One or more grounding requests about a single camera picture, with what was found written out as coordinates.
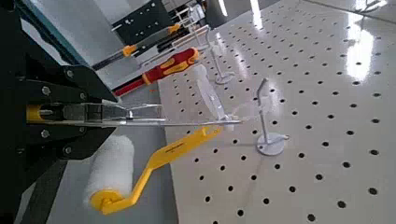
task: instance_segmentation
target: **round base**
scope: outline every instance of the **round base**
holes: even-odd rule
[[[257,140],[257,150],[266,156],[276,156],[282,153],[285,147],[285,140],[288,137],[280,133],[268,133],[268,145],[264,144],[264,135],[261,135]]]
[[[235,76],[234,72],[225,72],[223,74],[218,75],[218,77],[216,77],[216,83],[220,84],[220,85],[224,85],[226,83],[228,83],[229,81],[233,80],[233,77]]]

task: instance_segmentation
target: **yellow roller handle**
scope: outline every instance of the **yellow roller handle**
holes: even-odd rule
[[[152,171],[178,159],[187,152],[200,146],[202,143],[214,138],[221,132],[221,128],[217,128],[212,132],[210,132],[209,129],[209,127],[204,127],[193,134],[187,135],[186,137],[154,152],[151,155],[143,174],[134,186],[131,196],[128,198],[122,198],[115,190],[101,190],[92,195],[92,206],[101,210],[104,215],[118,212],[127,207],[133,206],[139,200],[144,187],[149,181]]]

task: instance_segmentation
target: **screwdriver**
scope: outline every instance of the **screwdriver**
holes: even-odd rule
[[[94,64],[92,66],[92,69],[97,71],[99,69],[102,69],[102,68],[108,66],[111,63],[114,63],[115,61],[118,61],[119,59],[129,57],[137,50],[145,49],[147,46],[176,32],[179,28],[180,28],[179,24],[165,27],[165,28],[161,29],[160,31],[145,38],[144,40],[138,42],[137,44],[125,46],[120,51],[117,51],[116,53],[114,53],[114,54],[110,55],[109,57],[107,57],[106,59],[102,60],[101,62]]]
[[[157,65],[143,75],[136,77],[121,86],[115,88],[113,92],[117,96],[122,96],[140,86],[150,85],[154,81],[173,75],[174,73],[182,72],[189,68],[198,60],[199,51],[196,48],[189,48],[180,53],[172,55],[165,63]]]

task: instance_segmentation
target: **perforated panel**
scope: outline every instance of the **perforated panel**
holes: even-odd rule
[[[213,62],[203,64],[226,112],[254,101],[268,77],[268,129],[290,140],[264,157],[253,119],[173,162],[180,223],[393,223],[395,28],[281,1],[215,30],[220,66],[237,77],[216,85]],[[169,119],[211,119],[192,80],[160,82]],[[191,131],[167,128],[168,143]]]

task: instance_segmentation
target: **metal rod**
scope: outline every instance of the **metal rod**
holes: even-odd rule
[[[206,42],[207,42],[207,44],[210,46],[209,31],[206,33]],[[222,75],[222,73],[221,73],[220,66],[219,66],[219,62],[218,62],[218,59],[216,58],[216,55],[215,55],[215,52],[213,51],[212,46],[210,46],[209,48],[210,48],[210,55],[212,56],[213,61],[215,62],[216,70],[218,70],[219,76],[220,76],[220,77],[224,77],[224,76]]]
[[[265,129],[265,119],[264,119],[264,111],[262,110],[262,88],[264,85],[268,82],[267,78],[264,78],[262,80],[262,83],[260,84],[259,89],[257,90],[257,101],[259,103],[259,113],[260,113],[260,119],[262,121],[262,135],[264,136],[264,144],[268,145],[268,136],[267,136],[267,130]]]
[[[193,30],[194,27],[193,27],[193,23],[192,23],[192,21],[191,21],[191,7],[189,7],[189,15],[188,15],[188,17],[189,17],[189,22],[190,22],[190,25],[189,25],[189,26],[190,26],[190,28]],[[197,35],[197,33],[195,32],[195,30],[194,30],[193,32],[194,32],[195,39],[196,39],[197,42],[198,42],[198,45],[199,45],[199,46],[202,46],[201,41],[199,40],[198,35]]]
[[[37,123],[45,123],[52,125],[72,125],[72,126],[84,126],[84,127],[121,127],[121,126],[140,126],[140,127],[180,127],[180,126],[209,126],[209,125],[230,125],[242,123],[242,120],[214,120],[206,121],[202,123],[172,123],[169,121],[129,121],[129,120],[104,120],[102,122],[87,122],[83,120],[64,120],[54,121],[45,120]]]

